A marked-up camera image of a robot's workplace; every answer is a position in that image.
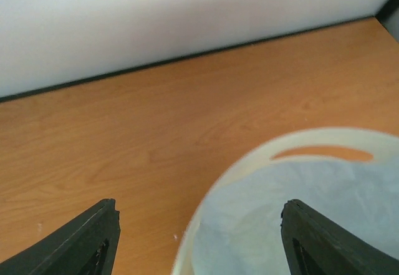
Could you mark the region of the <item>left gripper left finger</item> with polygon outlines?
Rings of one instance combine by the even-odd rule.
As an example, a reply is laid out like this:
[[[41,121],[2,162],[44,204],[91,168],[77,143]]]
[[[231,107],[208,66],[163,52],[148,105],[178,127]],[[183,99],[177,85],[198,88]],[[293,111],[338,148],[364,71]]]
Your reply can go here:
[[[1,274],[112,274],[120,238],[114,199],[102,199],[1,263]]]

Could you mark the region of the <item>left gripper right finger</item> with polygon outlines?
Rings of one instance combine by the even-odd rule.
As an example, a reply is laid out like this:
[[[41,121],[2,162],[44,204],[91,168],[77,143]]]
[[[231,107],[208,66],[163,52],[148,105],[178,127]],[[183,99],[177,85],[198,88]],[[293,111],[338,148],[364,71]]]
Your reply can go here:
[[[281,213],[291,274],[398,274],[398,260],[374,248],[300,200]]]

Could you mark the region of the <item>translucent blue trash bag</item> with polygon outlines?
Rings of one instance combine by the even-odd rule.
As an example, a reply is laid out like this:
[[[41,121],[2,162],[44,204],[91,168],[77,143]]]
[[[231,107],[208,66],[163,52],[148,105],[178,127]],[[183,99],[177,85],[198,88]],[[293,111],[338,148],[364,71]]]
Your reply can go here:
[[[195,274],[288,274],[281,212],[298,199],[398,257],[398,160],[282,162],[216,189],[203,202]]]

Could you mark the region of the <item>white plastic trash bin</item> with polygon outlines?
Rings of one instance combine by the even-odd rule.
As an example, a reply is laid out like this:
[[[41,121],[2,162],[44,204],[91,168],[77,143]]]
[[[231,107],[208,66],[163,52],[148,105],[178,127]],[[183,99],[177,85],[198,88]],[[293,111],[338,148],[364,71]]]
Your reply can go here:
[[[276,163],[318,160],[385,163],[392,159],[398,160],[398,138],[386,133],[342,127],[293,132],[261,145],[237,161],[217,180],[205,198],[218,188]],[[173,274],[195,274],[191,257],[195,234],[202,217],[204,199],[193,215],[181,241]]]

